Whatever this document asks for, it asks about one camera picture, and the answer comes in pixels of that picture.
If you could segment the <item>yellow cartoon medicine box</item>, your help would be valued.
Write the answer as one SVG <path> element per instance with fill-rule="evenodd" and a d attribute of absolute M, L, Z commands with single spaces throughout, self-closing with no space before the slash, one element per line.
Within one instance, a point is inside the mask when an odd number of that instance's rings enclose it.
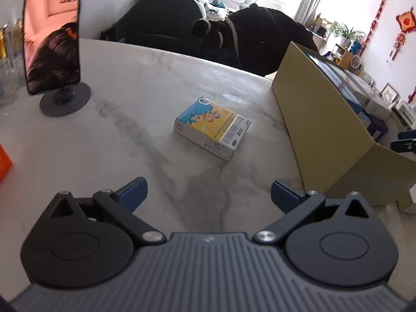
<path fill-rule="evenodd" d="M 251 120 L 202 96 L 175 119 L 173 129 L 215 156 L 230 161 L 250 125 Z"/>

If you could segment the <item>large tan cardboard box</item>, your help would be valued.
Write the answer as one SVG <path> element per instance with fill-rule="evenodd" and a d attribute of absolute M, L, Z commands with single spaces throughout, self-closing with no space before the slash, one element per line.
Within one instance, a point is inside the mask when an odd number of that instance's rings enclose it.
<path fill-rule="evenodd" d="M 306 190 L 361 193 L 373 206 L 415 185 L 415 161 L 375 142 L 334 64 L 290 43 L 272 83 Z"/>

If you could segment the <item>red chinese knot ornament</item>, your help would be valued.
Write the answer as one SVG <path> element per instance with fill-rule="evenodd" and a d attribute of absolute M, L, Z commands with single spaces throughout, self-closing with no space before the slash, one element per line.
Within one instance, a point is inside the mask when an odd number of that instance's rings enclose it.
<path fill-rule="evenodd" d="M 393 49 L 389 54 L 392 61 L 395 59 L 400 48 L 405 44 L 407 33 L 415 32 L 415 14 L 413 13 L 413 9 L 414 7 L 412 6 L 410 10 L 395 17 L 398 22 L 400 32 L 397 34 L 393 43 Z"/>

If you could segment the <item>green potted plant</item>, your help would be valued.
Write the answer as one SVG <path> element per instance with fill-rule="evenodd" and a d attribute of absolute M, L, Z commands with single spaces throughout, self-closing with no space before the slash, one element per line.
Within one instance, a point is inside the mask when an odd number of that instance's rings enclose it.
<path fill-rule="evenodd" d="M 349 28 L 344 23 L 334 22 L 331 27 L 335 37 L 341 39 L 339 45 L 342 47 L 349 47 L 354 41 L 362 41 L 365 36 L 364 32 L 355 30 L 354 27 Z"/>

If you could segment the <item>orange tissue pack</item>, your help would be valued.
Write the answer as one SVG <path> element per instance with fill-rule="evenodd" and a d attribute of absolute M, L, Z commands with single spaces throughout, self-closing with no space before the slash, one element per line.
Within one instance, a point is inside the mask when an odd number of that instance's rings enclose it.
<path fill-rule="evenodd" d="M 0 145 L 0 182 L 7 176 L 12 166 L 13 162 L 4 150 L 4 147 Z"/>

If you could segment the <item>black fluffy coat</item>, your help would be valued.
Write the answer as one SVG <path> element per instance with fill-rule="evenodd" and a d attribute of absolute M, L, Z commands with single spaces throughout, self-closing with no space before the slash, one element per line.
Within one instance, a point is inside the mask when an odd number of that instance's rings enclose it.
<path fill-rule="evenodd" d="M 191 29 L 204 59 L 265 77 L 275 73 L 294 42 L 318 52 L 312 33 L 285 13 L 251 4 L 222 21 L 199 19 Z"/>

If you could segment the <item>black dining chair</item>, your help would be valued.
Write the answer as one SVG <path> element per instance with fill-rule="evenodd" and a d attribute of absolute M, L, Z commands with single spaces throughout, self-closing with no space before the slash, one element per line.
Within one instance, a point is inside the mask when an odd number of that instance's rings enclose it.
<path fill-rule="evenodd" d="M 99 39 L 200 57 L 202 42 L 191 28 L 202 17 L 195 0 L 138 0 Z"/>

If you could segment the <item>gold drink can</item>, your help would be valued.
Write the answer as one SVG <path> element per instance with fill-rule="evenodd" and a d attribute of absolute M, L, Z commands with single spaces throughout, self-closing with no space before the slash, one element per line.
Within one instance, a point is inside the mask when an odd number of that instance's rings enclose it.
<path fill-rule="evenodd" d="M 7 25 L 4 25 L 0 28 L 0 60 L 7 58 L 7 48 L 6 48 L 6 38 L 5 30 Z"/>

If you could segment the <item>white office chair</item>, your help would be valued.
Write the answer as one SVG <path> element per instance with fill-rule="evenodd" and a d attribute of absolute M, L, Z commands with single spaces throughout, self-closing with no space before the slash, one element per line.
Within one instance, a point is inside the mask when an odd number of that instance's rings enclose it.
<path fill-rule="evenodd" d="M 257 0 L 244 0 L 244 2 L 240 3 L 241 9 L 249 7 L 251 4 L 256 3 Z"/>

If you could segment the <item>smartphone on stand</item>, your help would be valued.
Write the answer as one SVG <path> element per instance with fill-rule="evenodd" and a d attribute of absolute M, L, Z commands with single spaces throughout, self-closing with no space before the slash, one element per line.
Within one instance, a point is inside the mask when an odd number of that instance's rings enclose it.
<path fill-rule="evenodd" d="M 79 111 L 91 97 L 81 81 L 80 0 L 25 0 L 23 54 L 27 91 L 41 96 L 40 110 L 48 117 Z"/>

